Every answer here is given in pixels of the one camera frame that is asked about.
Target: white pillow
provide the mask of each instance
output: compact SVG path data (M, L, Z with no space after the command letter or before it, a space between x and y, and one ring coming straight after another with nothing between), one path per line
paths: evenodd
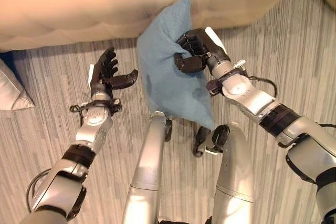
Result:
M0 110L19 110L31 107L34 107L34 104L26 90L0 59Z

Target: robot forearm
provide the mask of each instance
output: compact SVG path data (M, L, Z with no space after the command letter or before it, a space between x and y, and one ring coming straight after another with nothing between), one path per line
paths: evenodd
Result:
M82 183L112 127L111 117L121 110L120 100L113 99L111 90L133 85L138 76L136 70L113 76L118 70L115 68L118 61L111 61L115 56L114 48L109 48L95 64L90 82L92 102L80 107L87 112L76 140L38 187L30 204L32 214L21 224L61 223L61 219L66 222L79 212L86 195Z

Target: blue cushion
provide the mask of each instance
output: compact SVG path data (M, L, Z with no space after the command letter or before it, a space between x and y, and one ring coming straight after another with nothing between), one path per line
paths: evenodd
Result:
M203 72L185 74L174 64L174 54L190 53L175 42L192 29L190 0L166 7L138 39L143 85L151 111L178 116L214 129L211 97Z

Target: black cable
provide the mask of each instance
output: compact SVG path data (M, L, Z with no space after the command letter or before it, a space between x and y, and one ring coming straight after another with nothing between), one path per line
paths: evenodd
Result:
M335 128L336 129L336 125L335 124L331 124L331 123L320 123L321 127L331 127L331 128Z
M69 110L71 113L78 113L79 114L79 121L80 126L84 124L84 116L83 116L83 110L86 109L86 106L78 106L78 105L71 105Z
M269 79L266 79L266 78L257 77L257 76L249 76L248 79L251 80L251 81L256 80L256 81L262 81L262 82L266 82L266 83L271 84L274 88L274 97L277 97L278 88L277 88L277 85L273 81L271 81Z
M31 182L29 183L29 185L28 185L28 187L27 187L27 190L26 190L26 205L27 205L27 208L28 208L28 211L29 211L29 212L31 212L31 208L30 208L30 205L29 205L29 192L30 192L30 189L32 188L32 185L34 185L34 187L35 187L36 183L37 183L42 177L46 176L46 175L49 173L50 170L51 170L51 169L46 169L46 170L44 170L43 172L40 172L40 173L37 174L37 175L35 176L35 178L33 178L33 179L31 180Z

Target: floor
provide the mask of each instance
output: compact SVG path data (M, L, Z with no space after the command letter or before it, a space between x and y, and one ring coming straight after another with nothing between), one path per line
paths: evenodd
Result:
M217 31L233 61L245 59L251 74L270 78L279 100L317 122L336 123L336 13L323 0L281 0L246 27ZM49 168L79 127L68 108L89 101L88 66L110 45L123 73L138 67L134 39L79 43L15 52L15 65L36 107L0 111L0 223L19 223L27 214L25 190ZM272 87L256 83L272 93ZM123 111L85 181L88 194L71 223L120 223L128 186L145 134L149 110L141 80L115 92ZM223 97L213 99L215 122L239 122L248 139L255 173L255 224L316 224L316 187L285 162L286 150ZM195 158L197 125L173 119L165 144L160 216L204 223L212 214L221 156Z

